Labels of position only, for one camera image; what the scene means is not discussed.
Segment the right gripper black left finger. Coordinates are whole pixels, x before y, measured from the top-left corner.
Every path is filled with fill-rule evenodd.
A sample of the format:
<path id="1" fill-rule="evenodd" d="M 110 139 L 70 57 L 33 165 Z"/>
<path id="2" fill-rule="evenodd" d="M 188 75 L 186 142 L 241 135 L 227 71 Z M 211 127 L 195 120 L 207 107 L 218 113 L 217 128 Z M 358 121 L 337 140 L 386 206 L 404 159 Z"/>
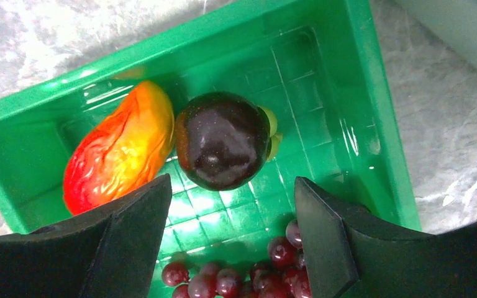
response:
<path id="1" fill-rule="evenodd" d="M 28 234 L 0 236 L 0 297 L 146 297 L 172 198 L 161 175 Z"/>

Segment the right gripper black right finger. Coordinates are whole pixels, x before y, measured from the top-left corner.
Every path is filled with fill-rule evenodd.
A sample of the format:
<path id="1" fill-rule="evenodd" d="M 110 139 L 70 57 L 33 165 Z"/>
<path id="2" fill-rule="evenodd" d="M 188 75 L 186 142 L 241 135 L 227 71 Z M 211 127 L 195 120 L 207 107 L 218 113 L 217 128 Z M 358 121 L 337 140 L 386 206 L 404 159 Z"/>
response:
<path id="1" fill-rule="evenodd" d="M 477 297 L 477 222 L 418 232 L 305 177 L 294 200 L 314 297 Z"/>

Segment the dark purple mangosteen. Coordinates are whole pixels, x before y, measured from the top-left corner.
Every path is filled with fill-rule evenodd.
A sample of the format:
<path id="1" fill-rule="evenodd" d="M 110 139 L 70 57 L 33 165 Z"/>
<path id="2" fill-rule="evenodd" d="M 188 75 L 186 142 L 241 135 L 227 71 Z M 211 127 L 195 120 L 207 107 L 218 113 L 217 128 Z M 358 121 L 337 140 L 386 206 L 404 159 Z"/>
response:
<path id="1" fill-rule="evenodd" d="M 282 139 L 271 110 L 226 91 L 193 98 L 175 122 L 180 168 L 193 183 L 212 191 L 248 183 L 275 157 Z"/>

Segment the green plastic tray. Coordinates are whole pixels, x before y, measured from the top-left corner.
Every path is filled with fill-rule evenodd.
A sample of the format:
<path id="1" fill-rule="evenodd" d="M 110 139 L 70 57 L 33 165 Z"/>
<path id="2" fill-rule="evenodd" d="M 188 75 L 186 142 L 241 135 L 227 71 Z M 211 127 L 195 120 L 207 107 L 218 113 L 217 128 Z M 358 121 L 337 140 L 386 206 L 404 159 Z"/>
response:
<path id="1" fill-rule="evenodd" d="M 141 81 L 175 112 L 228 91 L 275 113 L 278 154 L 247 184 L 208 191 L 162 167 L 173 198 L 150 297 L 170 297 L 163 267 L 185 255 L 238 269 L 267 256 L 294 218 L 303 176 L 378 217 L 420 221 L 367 1 L 237 1 L 77 70 L 0 99 L 0 210 L 29 233 L 70 216 L 66 164 L 84 136 Z"/>

